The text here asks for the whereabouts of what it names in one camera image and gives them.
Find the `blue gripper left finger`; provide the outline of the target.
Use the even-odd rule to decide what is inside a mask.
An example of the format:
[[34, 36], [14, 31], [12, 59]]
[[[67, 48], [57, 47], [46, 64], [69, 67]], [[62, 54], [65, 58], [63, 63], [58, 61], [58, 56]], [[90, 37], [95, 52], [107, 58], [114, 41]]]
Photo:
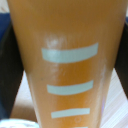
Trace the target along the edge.
[[23, 76], [9, 13], [0, 13], [0, 120], [9, 118]]

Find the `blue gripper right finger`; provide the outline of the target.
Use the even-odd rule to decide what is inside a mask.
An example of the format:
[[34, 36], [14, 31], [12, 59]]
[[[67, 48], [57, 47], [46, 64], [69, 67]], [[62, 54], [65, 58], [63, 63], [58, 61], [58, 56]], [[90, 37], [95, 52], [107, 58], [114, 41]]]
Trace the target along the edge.
[[128, 19], [125, 21], [123, 28], [118, 55], [115, 63], [115, 70], [120, 79], [125, 95], [128, 98]]

